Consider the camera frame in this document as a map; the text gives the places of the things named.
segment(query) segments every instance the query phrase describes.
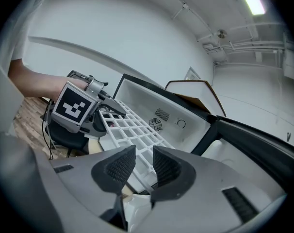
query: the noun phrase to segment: hand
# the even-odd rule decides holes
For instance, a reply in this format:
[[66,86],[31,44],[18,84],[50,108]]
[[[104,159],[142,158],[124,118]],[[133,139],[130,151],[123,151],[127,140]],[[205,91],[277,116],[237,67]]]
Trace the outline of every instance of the hand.
[[68,77],[60,77],[60,76],[58,76],[57,78],[58,78],[58,80],[56,80],[57,84],[51,96],[51,99],[54,100],[55,102],[59,98],[59,95],[61,91],[63,90],[64,85],[66,84],[67,81],[70,81],[71,83],[73,83],[75,86],[77,86],[78,88],[82,90],[84,90],[88,86],[88,83],[82,80],[68,78]]

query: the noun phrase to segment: white wall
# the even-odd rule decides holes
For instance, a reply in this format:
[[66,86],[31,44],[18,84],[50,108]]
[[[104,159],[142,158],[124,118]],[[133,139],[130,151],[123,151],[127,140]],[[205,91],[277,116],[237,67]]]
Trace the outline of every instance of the white wall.
[[146,0],[46,0],[30,30],[33,41],[25,60],[31,69],[49,74],[75,69],[111,83],[121,77],[109,65],[56,49],[52,41],[58,40],[117,60],[161,86],[183,79],[189,67],[211,82],[212,60],[170,16]]
[[258,128],[294,145],[294,80],[282,76],[279,103],[278,78],[282,70],[257,66],[217,67],[213,89],[228,118]]

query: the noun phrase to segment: black cable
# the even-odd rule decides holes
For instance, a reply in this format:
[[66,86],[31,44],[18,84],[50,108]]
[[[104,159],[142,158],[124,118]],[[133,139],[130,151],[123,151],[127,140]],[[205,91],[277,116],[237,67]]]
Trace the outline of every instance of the black cable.
[[45,110],[45,113],[44,113],[44,117],[42,118],[42,124],[41,124],[41,131],[42,131],[42,136],[44,137],[44,141],[45,141],[45,143],[46,143],[46,145],[47,145],[47,147],[48,147],[48,149],[49,149],[49,151],[50,151],[50,158],[49,158],[49,160],[53,160],[53,154],[52,154],[52,152],[51,152],[51,147],[49,147],[49,145],[48,145],[48,143],[47,143],[47,141],[46,141],[46,138],[45,138],[45,134],[44,134],[44,119],[45,119],[45,116],[46,116],[46,113],[47,113],[47,110],[48,110],[48,107],[49,107],[49,104],[50,104],[50,102],[51,102],[51,100],[49,100],[49,103],[48,103],[48,105],[46,106],[46,110]]

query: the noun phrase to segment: white cloth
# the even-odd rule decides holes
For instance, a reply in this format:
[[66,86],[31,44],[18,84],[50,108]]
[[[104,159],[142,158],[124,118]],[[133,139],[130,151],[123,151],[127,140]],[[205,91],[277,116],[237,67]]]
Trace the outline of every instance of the white cloth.
[[18,60],[18,59],[23,58],[27,35],[28,35],[28,31],[29,31],[29,27],[30,27],[32,18],[35,15],[35,13],[38,11],[39,7],[42,5],[43,2],[44,2],[44,0],[36,0],[33,7],[32,7],[32,10],[27,15],[27,17],[23,23],[23,26],[19,32],[18,40],[15,45],[15,49],[13,51],[11,60]]

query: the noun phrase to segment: person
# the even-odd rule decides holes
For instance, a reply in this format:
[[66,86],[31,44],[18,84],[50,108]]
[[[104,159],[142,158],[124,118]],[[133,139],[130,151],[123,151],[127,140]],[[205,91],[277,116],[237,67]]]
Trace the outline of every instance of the person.
[[34,72],[24,65],[23,55],[28,29],[34,14],[38,11],[43,1],[44,0],[35,1],[32,10],[26,17],[23,27],[19,32],[9,66],[8,77],[25,97],[45,97],[57,101],[67,81],[72,82],[81,89],[85,89],[87,83],[69,77]]

